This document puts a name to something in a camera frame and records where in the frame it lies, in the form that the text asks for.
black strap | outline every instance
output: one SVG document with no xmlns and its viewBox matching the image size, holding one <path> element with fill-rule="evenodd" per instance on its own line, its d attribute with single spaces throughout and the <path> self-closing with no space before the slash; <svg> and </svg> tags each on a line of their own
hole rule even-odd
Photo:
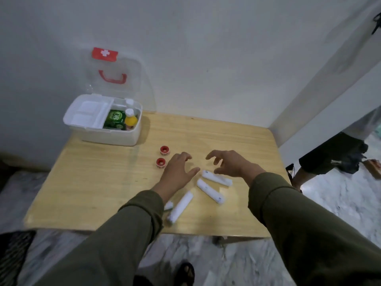
<svg viewBox="0 0 381 286">
<path fill-rule="evenodd" d="M 374 28 L 372 35 L 377 31 L 378 28 L 381 27 L 381 13 L 374 17 L 373 21 L 376 22 L 376 28 Z"/>
</svg>

red label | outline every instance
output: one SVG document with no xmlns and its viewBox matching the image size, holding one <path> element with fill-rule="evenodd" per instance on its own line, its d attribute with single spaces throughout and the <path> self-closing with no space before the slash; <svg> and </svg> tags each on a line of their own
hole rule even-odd
<svg viewBox="0 0 381 286">
<path fill-rule="evenodd" d="M 118 52 L 94 47 L 91 56 L 94 59 L 115 62 L 117 61 Z"/>
</svg>

white bottle cap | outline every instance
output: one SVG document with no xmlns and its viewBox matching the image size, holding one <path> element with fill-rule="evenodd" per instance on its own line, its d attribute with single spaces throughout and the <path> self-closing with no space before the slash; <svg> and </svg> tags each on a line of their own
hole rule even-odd
<svg viewBox="0 0 381 286">
<path fill-rule="evenodd" d="M 128 109 L 126 109 L 125 113 L 126 113 L 126 115 L 127 115 L 128 117 L 135 116 L 134 110 L 133 110 L 132 108 L 128 108 Z"/>
</svg>

olive green shirt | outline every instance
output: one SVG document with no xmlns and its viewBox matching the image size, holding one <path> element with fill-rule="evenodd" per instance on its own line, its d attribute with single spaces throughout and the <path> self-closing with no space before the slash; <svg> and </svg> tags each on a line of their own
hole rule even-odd
<svg viewBox="0 0 381 286">
<path fill-rule="evenodd" d="M 381 249 L 281 176 L 258 175 L 248 200 L 297 285 L 381 284 Z M 163 211 L 157 193 L 138 193 L 36 285 L 132 285 Z"/>
</svg>

forearm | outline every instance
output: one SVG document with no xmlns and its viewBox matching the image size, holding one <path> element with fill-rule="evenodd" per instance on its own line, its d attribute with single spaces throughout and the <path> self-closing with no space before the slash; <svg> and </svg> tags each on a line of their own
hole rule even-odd
<svg viewBox="0 0 381 286">
<path fill-rule="evenodd" d="M 161 230 L 163 210 L 157 193 L 140 192 L 37 285 L 132 285 L 148 244 Z"/>
<path fill-rule="evenodd" d="M 255 178 L 249 207 L 269 230 L 297 284 L 381 279 L 381 250 L 279 175 Z"/>
</svg>

